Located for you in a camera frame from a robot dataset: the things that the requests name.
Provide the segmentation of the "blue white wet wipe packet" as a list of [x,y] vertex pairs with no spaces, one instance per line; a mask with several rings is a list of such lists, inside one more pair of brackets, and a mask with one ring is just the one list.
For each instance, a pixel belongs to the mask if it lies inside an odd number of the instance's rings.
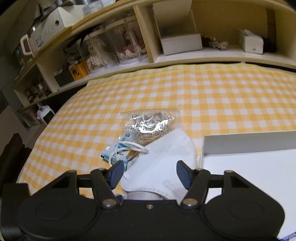
[[101,157],[109,163],[109,166],[113,166],[118,161],[123,162],[126,171],[131,165],[129,162],[140,152],[147,153],[147,149],[135,142],[132,132],[126,131],[102,151]]

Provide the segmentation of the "white face mask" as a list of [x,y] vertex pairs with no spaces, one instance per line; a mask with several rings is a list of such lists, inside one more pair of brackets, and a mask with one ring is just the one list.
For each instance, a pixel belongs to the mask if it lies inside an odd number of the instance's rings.
[[153,192],[178,203],[187,190],[177,176],[179,160],[190,168],[197,166],[197,153],[191,138],[182,129],[175,129],[146,146],[147,154],[140,154],[122,179],[125,192]]

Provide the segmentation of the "grey toilet sheet packet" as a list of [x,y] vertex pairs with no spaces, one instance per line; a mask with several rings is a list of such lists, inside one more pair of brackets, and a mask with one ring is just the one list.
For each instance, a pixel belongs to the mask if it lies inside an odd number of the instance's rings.
[[122,196],[124,199],[129,200],[166,200],[165,197],[153,192],[143,192],[143,191],[113,191],[115,196]]

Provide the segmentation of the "clear bag of rubber bands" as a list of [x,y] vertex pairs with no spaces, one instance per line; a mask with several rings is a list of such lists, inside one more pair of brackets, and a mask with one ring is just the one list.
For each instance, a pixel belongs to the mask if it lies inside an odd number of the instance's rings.
[[183,128],[181,113],[177,108],[136,109],[121,113],[120,118],[124,130],[130,132],[133,141],[142,146]]

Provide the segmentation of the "blue white tissue pack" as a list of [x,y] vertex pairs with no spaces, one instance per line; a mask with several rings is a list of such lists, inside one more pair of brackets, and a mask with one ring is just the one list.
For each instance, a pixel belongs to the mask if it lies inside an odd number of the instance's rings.
[[292,234],[289,234],[286,237],[281,238],[280,241],[296,241],[296,232],[293,232]]

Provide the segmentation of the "yellow checkered bed sheet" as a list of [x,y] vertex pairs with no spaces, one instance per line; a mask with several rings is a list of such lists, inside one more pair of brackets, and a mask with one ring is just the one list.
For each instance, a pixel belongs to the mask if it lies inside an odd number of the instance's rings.
[[295,73],[251,64],[174,65],[95,79],[38,137],[18,182],[31,193],[67,170],[107,167],[101,152],[122,132],[121,114],[176,108],[201,150],[207,135],[295,129]]

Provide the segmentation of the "white shallow cardboard box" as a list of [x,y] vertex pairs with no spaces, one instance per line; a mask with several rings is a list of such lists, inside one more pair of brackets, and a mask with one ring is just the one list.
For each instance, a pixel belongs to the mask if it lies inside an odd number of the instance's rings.
[[233,170],[263,190],[285,211],[278,238],[295,232],[295,131],[205,136],[200,166]]

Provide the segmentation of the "white space heater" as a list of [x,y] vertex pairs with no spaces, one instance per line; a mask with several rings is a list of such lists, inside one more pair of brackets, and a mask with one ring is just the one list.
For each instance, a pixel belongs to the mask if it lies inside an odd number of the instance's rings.
[[55,113],[48,105],[41,106],[37,111],[37,120],[39,120],[45,126],[50,123],[54,116]]

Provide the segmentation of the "doll in red dress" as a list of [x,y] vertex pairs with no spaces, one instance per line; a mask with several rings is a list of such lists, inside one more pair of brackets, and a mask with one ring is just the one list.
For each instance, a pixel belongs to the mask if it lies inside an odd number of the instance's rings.
[[113,29],[115,35],[115,52],[121,65],[138,63],[147,58],[147,49],[136,20],[125,20]]

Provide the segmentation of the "doll in white dress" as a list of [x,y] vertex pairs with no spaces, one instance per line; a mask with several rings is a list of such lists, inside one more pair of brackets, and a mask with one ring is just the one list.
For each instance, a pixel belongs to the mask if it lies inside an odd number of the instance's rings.
[[91,37],[88,35],[84,43],[88,51],[86,64],[90,74],[102,72],[117,64],[112,47],[100,37]]

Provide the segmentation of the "dried flower bundle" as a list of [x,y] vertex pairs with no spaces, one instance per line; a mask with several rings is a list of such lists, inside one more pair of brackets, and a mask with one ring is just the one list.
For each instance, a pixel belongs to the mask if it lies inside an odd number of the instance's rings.
[[216,38],[213,38],[209,41],[209,46],[213,49],[226,51],[228,50],[229,43],[227,41],[219,41]]

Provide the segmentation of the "wooden headboard shelf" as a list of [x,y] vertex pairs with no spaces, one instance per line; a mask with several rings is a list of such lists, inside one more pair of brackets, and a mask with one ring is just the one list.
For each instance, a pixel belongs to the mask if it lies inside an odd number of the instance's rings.
[[[60,93],[86,84],[97,77],[173,64],[210,62],[250,62],[295,69],[295,7],[286,1],[192,1],[192,11],[203,49],[165,55],[154,19],[152,4],[158,1],[117,1],[84,18],[52,39],[40,51],[27,36],[21,45],[29,45],[32,58],[13,83],[21,111],[42,101],[51,103]],[[121,65],[115,52],[113,28],[136,20],[147,58]],[[238,45],[238,30],[250,30],[263,38],[263,54],[244,52]],[[69,67],[88,55],[84,40],[100,37],[112,47],[117,64],[102,72],[74,81]],[[209,46],[216,38],[229,43],[228,50]]]

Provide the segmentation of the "white tissue box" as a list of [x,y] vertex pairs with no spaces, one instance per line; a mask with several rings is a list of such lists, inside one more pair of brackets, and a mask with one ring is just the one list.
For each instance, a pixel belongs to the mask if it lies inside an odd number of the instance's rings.
[[250,30],[238,30],[238,45],[246,53],[263,54],[263,38]]

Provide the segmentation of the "open white cardboard box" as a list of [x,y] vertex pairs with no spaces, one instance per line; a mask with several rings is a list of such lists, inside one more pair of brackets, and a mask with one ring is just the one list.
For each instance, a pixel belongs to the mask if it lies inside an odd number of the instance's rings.
[[203,49],[192,11],[192,1],[158,1],[152,4],[164,54]]

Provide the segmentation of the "white file box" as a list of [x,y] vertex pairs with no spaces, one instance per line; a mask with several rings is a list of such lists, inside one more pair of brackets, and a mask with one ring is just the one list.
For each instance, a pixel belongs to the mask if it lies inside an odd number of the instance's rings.
[[81,21],[84,18],[83,7],[84,5],[63,6],[51,12],[31,35],[36,50],[40,51],[63,30]]

